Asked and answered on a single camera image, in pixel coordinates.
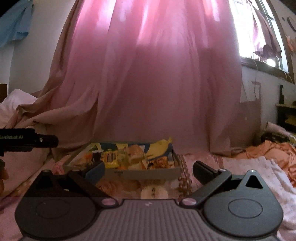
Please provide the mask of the person's left hand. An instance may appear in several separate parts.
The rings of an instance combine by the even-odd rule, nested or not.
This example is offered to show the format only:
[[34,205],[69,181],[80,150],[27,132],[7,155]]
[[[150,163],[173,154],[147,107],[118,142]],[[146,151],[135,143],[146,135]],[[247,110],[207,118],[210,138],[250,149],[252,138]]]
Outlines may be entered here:
[[9,178],[5,166],[5,162],[3,160],[0,160],[0,194],[2,194],[4,191],[4,180],[7,180]]

